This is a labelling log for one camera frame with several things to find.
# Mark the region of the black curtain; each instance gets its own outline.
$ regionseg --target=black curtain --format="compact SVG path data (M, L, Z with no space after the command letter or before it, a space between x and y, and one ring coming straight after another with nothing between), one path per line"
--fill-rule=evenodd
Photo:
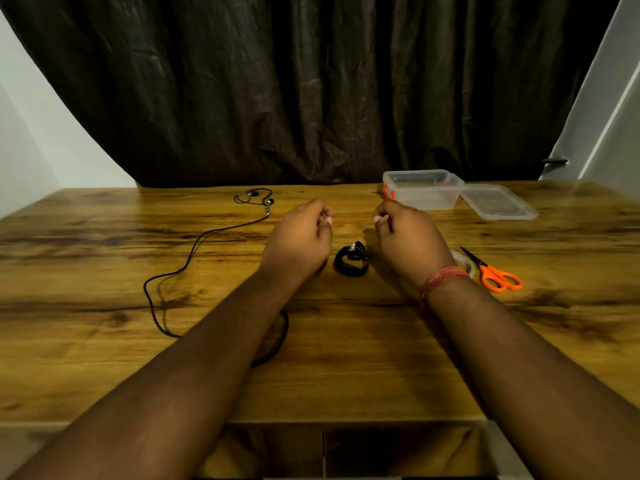
M537 178L618 1L0 3L128 174L194 187Z

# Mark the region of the wooden tabletop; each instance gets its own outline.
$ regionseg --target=wooden tabletop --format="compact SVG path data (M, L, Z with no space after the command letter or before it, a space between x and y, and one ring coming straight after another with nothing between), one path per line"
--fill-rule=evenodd
M505 185L539 211L537 220L484 221L459 199L432 213L450 247L519 275L524 290L497 297L640 406L640 205L589 183ZM182 266L204 230L263 215L234 203L243 190L63 190L1 220L0 422L72 420L169 346L142 283ZM311 198L337 213L330 259L357 240L375 251L377 185L273 190L273 217L213 235L185 273L162 284L173 331L194 325L256 270L272 227ZM483 417L373 254L364 277L327 266L293 297L289 336L251 371L233 422ZM161 301L157 286L153 293Z

